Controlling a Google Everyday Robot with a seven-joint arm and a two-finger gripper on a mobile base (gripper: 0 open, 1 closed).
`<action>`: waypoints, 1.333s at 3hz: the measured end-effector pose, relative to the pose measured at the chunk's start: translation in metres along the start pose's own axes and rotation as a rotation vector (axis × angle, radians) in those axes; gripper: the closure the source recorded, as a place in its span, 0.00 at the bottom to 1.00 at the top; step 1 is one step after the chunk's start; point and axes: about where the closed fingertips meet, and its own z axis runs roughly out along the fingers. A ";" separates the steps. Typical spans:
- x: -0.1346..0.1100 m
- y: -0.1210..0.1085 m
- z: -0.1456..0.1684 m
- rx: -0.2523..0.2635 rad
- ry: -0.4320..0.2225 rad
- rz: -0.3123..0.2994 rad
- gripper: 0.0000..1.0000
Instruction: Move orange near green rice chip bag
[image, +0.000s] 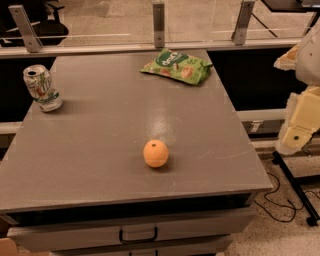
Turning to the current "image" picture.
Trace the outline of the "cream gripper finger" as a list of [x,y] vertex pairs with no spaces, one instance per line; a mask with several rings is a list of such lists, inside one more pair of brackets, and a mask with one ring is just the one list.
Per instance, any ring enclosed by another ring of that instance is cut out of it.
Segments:
[[299,45],[293,46],[289,51],[279,57],[273,64],[277,69],[288,71],[296,68],[296,58]]
[[286,105],[276,150],[284,155],[300,151],[320,129],[320,88],[308,86],[301,94],[291,93]]

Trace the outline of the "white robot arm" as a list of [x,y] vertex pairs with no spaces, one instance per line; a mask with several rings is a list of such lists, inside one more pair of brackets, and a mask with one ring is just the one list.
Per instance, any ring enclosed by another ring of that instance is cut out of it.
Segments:
[[300,151],[320,129],[320,24],[314,25],[300,43],[279,57],[274,67],[294,70],[307,88],[291,93],[286,104],[276,150],[284,155]]

